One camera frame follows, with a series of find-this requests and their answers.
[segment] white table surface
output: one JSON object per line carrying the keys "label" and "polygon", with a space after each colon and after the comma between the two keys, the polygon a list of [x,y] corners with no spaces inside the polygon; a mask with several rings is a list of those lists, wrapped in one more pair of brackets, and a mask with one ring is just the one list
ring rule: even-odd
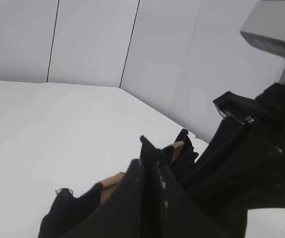
{"label": "white table surface", "polygon": [[[0,81],[0,238],[37,237],[55,189],[79,196],[126,171],[142,134],[162,148],[181,129],[122,89]],[[285,237],[285,210],[250,212],[247,237]]]}

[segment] white wall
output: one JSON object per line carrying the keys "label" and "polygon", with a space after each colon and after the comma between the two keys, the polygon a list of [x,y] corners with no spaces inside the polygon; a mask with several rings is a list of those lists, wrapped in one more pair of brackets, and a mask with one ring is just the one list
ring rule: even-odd
{"label": "white wall", "polygon": [[[256,2],[203,0],[198,16],[194,10],[192,23],[195,26],[190,33],[187,53],[175,63],[168,52],[176,49],[170,45],[159,43],[159,57],[150,65],[145,55],[149,53],[150,43],[141,40],[139,44],[132,44],[132,55],[128,57],[132,61],[125,67],[122,88],[209,142],[221,121],[212,101],[226,91],[254,98],[279,80],[285,66],[283,59],[253,48],[239,33]],[[149,22],[140,10],[137,21]],[[184,6],[180,11],[189,15],[190,8]],[[172,27],[171,35],[167,36],[169,41],[172,37],[187,38],[178,37],[179,26],[168,21],[167,25]],[[143,32],[135,26],[134,36],[138,35],[136,31]],[[158,35],[155,38],[157,42],[163,40]],[[184,59],[182,69],[173,75],[172,69],[180,67],[181,59]],[[149,73],[158,67],[159,73]]]}
{"label": "white wall", "polygon": [[141,0],[122,88],[167,115],[201,0]]}
{"label": "white wall", "polygon": [[49,82],[119,86],[138,0],[61,0]]}
{"label": "white wall", "polygon": [[57,0],[0,0],[0,80],[46,82]]}

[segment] white backdrop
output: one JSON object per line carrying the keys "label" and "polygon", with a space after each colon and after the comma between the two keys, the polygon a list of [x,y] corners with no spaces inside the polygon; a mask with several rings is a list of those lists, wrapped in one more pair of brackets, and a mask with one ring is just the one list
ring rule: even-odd
{"label": "white backdrop", "polygon": [[[144,1],[153,9],[152,2]],[[279,80],[285,62],[253,48],[239,33],[257,0],[195,2],[177,1],[179,14],[152,23],[153,12],[139,7],[122,88],[209,142],[221,121],[212,101],[226,91],[254,98]],[[188,24],[172,24],[187,16]],[[152,37],[151,25],[161,26]],[[187,43],[188,49],[179,47]]]}

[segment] white panel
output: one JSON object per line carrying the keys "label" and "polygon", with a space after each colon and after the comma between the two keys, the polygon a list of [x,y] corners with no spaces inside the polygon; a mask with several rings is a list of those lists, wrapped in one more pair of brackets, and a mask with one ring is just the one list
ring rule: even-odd
{"label": "white panel", "polygon": [[167,115],[201,0],[142,0],[122,88]]}
{"label": "white panel", "polygon": [[240,29],[257,0],[204,0],[169,117],[210,141],[221,117],[212,101],[226,91],[254,98],[278,81],[282,58],[250,46]]}
{"label": "white panel", "polygon": [[49,82],[119,86],[138,0],[61,0]]}
{"label": "white panel", "polygon": [[46,82],[57,0],[0,0],[0,80]]}

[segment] black cloth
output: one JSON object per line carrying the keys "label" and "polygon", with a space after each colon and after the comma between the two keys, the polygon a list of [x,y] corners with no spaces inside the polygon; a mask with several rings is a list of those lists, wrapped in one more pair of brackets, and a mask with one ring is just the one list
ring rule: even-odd
{"label": "black cloth", "polygon": [[100,205],[103,185],[97,183],[79,198],[62,188],[55,198],[50,212],[41,222],[38,238],[58,238],[82,222]]}

